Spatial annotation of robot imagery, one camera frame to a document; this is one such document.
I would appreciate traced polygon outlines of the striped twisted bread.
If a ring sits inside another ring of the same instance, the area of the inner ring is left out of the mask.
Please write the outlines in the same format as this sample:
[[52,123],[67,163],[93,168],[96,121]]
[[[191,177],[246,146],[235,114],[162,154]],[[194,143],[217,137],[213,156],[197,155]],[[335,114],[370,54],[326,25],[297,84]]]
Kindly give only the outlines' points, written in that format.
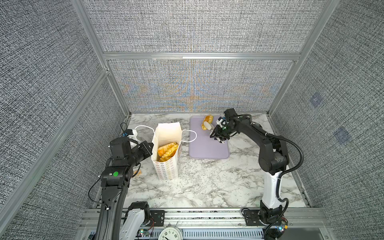
[[166,162],[171,159],[176,154],[178,148],[179,145],[176,142],[158,148],[159,162]]

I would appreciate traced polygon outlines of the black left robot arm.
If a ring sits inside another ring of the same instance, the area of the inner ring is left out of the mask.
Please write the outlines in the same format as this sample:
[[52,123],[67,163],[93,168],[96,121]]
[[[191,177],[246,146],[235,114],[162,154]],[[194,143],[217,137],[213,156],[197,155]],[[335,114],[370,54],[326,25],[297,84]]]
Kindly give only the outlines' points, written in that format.
[[110,142],[112,156],[101,173],[101,212],[94,240],[118,240],[123,206],[134,167],[153,154],[153,143],[119,137]]

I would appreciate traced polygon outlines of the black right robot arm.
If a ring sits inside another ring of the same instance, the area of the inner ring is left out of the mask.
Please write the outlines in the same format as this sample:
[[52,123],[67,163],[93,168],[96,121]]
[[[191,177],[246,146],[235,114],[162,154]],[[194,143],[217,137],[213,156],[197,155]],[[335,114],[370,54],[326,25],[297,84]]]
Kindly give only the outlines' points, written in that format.
[[[239,115],[234,109],[228,109],[224,115],[218,118],[215,126],[209,122],[210,118],[206,117],[202,128],[209,130],[210,138],[219,143],[224,143],[237,134],[244,134],[259,146],[258,162],[265,173],[259,219],[269,229],[275,223],[285,219],[284,213],[289,206],[289,200],[281,197],[282,179],[284,175],[301,167],[304,162],[304,153],[293,141],[264,130],[260,124],[253,121],[250,114]],[[300,155],[297,165],[289,169],[287,168],[290,163],[287,144],[295,147]]]

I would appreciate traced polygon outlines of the white patterned paper bag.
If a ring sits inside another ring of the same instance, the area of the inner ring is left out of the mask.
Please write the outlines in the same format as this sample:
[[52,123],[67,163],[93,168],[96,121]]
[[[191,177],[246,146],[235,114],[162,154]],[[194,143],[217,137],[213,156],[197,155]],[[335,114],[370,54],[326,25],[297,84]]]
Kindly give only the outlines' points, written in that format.
[[[197,139],[197,133],[192,130],[183,130],[179,122],[161,123],[153,129],[149,126],[139,125],[135,127],[148,128],[153,131],[151,160],[160,180],[173,180],[179,177],[178,160],[182,143],[192,143]],[[191,132],[195,137],[190,141],[183,141],[184,132]]]

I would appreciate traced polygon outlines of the long glazed bread stick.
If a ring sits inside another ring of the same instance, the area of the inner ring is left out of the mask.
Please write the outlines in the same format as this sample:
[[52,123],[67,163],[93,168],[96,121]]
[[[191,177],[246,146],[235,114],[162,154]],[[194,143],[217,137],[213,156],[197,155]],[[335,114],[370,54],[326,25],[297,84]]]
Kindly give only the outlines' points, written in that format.
[[212,125],[213,120],[214,120],[214,116],[212,116],[212,115],[205,116],[203,123],[202,123],[202,129],[204,131],[212,130],[213,129],[213,125]]

